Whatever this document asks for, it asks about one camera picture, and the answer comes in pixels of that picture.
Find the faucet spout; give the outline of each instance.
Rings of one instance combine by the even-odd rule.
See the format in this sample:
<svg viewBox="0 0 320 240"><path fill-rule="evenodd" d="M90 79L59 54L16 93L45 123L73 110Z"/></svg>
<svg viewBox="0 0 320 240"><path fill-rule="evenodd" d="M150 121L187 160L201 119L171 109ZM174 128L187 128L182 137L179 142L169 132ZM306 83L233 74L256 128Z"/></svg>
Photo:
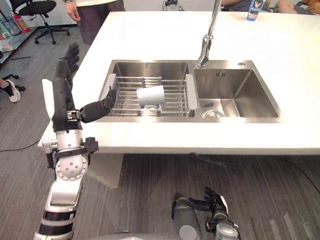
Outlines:
<svg viewBox="0 0 320 240"><path fill-rule="evenodd" d="M209 61L209 51L210 51L212 39L214 38L214 36L212 35L212 32L214 30L220 5L221 5L221 0L214 1L209 30L208 30L208 33L202 39L201 55L199 57L198 64L197 64L199 68L204 68L207 62Z"/></svg>

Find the chair wheel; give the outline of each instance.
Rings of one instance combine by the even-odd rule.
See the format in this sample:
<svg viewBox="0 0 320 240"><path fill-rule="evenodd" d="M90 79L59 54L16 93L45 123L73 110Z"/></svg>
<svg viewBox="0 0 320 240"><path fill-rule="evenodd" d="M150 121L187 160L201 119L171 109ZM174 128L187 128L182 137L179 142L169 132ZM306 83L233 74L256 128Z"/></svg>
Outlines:
<svg viewBox="0 0 320 240"><path fill-rule="evenodd" d="M24 90L26 90L26 88L24 86L19 86L19 85L15 85L15 88L17 88L19 91L23 92Z"/></svg>

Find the double sink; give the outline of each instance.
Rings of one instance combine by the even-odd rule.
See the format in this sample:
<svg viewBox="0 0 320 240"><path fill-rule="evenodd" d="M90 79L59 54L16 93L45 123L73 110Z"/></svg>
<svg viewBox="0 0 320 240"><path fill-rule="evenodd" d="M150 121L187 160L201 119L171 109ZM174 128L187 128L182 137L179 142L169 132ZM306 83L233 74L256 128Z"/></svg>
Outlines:
<svg viewBox="0 0 320 240"><path fill-rule="evenodd" d="M105 122L277 123L280 109L252 61L113 60L99 99L116 104ZM163 85L165 103L140 107L137 89Z"/></svg>

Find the white countertop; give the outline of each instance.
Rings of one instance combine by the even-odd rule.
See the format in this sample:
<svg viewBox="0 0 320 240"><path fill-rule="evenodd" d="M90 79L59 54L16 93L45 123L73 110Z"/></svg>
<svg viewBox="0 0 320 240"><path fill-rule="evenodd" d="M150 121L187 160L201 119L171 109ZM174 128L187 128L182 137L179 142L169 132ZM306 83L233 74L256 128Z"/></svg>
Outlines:
<svg viewBox="0 0 320 240"><path fill-rule="evenodd" d="M112 60L196 60L211 12L112 12L73 79L76 108L97 101ZM101 153L320 154L320 17L220 12L210 60L252 60L283 123L82 124ZM42 140L54 139L52 124Z"/></svg>

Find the sneaker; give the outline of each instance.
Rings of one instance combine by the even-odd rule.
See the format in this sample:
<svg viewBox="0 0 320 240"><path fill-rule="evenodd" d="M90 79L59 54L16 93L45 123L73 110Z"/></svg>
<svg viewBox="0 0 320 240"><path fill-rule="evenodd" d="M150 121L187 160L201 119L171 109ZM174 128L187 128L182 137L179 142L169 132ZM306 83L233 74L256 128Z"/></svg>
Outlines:
<svg viewBox="0 0 320 240"><path fill-rule="evenodd" d="M9 86L2 89L9 95L10 102L12 103L18 102L21 98L21 93L18 91L18 89L16 89L16 86L12 81L10 80L5 80L5 81L9 84Z"/></svg>

